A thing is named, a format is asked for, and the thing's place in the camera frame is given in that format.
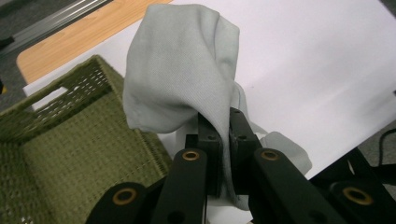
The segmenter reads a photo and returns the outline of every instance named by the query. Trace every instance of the gray floor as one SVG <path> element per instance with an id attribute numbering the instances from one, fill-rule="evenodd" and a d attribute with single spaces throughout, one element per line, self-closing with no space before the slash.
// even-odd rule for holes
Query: gray floor
<path id="1" fill-rule="evenodd" d="M 14 0 L 7 6 L 0 7 L 0 38 L 8 37 L 40 21 L 57 10 L 75 2 L 76 0 Z M 396 1 L 383 1 L 394 15 Z M 23 49 L 17 50 L 7 57 L 0 58 L 0 79 L 7 86 L 8 92 L 0 95 L 0 111 L 15 104 L 24 98 L 21 90 L 26 85 L 21 73 L 16 66 L 16 58 Z M 378 139 L 380 135 L 389 129 L 396 128 L 396 121 L 384 130 L 362 143 L 359 148 L 368 162 L 376 165 L 378 161 Z M 390 136 L 385 143 L 384 163 L 396 163 L 396 134 Z M 396 188 L 387 186 L 387 189 L 396 199 Z"/>

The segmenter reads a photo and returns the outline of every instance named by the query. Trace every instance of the gray cloth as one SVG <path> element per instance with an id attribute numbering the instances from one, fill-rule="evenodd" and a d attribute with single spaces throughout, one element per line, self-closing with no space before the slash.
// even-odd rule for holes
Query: gray cloth
<path id="1" fill-rule="evenodd" d="M 230 106 L 246 115 L 242 88 L 233 80 L 239 29 L 199 5 L 152 5 L 127 56 L 123 106 L 130 128 L 171 133 L 201 113 L 224 146 L 222 197 L 248 210 L 235 195 L 230 168 Z"/>

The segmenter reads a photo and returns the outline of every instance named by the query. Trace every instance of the white paper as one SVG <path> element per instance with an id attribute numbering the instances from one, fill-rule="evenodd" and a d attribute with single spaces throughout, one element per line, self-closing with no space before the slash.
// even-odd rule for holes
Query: white paper
<path id="1" fill-rule="evenodd" d="M 236 81 L 245 90 L 249 117 L 307 151 L 313 163 L 307 178 L 396 119 L 396 22 L 379 1 L 173 2 L 189 3 L 215 9 L 240 28 Z M 138 24 L 27 86 L 26 93 L 93 54 L 124 76 Z M 161 139 L 174 146 L 173 135 Z M 230 207 L 208 217 L 212 224 L 250 219 Z"/>

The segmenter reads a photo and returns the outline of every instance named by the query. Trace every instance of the green woven basket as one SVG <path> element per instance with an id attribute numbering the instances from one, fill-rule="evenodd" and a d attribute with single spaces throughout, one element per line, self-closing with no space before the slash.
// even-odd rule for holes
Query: green woven basket
<path id="1" fill-rule="evenodd" d="M 128 128 L 122 86 L 93 56 L 0 114 L 0 223 L 84 223 L 110 187 L 167 174 L 157 135 Z M 32 109 L 59 88 L 67 92 Z"/>

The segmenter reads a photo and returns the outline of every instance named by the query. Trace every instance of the black cable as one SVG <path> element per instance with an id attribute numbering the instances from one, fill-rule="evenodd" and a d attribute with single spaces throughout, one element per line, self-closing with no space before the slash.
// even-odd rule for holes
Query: black cable
<path id="1" fill-rule="evenodd" d="M 379 160 L 378 160 L 378 166 L 381 166 L 381 165 L 382 165 L 382 162 L 383 162 L 383 160 L 384 160 L 384 141 L 385 141 L 385 138 L 386 138 L 387 136 L 389 136 L 390 134 L 392 134 L 392 133 L 396 133 L 396 129 L 391 129 L 391 130 L 386 131 L 386 132 L 383 133 L 383 134 L 381 135 L 381 137 L 379 138 L 379 147 L 378 147 L 378 150 L 379 150 Z"/>

